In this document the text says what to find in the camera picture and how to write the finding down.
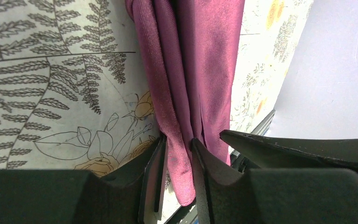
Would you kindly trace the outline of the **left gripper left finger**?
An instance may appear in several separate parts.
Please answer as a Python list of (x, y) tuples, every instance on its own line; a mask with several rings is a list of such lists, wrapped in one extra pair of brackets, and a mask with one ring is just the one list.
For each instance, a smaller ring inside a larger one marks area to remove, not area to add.
[(165, 146), (162, 135), (101, 178), (88, 170), (0, 170), (0, 224), (155, 224)]

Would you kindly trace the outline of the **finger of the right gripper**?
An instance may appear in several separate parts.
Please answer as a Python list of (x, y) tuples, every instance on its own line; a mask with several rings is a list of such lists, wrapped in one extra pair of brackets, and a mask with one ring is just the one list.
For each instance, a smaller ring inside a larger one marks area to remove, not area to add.
[(358, 139), (266, 137), (224, 130), (220, 138), (260, 168), (346, 168), (358, 173)]

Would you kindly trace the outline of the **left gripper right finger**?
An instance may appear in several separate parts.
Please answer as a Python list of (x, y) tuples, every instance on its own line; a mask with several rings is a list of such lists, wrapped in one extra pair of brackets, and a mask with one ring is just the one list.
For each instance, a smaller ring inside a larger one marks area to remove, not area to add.
[(201, 224), (358, 224), (358, 174), (342, 168), (256, 168), (244, 173), (192, 140)]

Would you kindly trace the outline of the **purple cloth napkin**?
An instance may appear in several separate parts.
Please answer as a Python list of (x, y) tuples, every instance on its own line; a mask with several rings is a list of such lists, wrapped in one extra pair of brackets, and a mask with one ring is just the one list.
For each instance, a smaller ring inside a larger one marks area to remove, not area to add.
[(176, 198), (195, 199), (191, 140), (230, 162), (220, 132), (229, 128), (242, 0), (128, 0), (155, 117), (167, 137)]

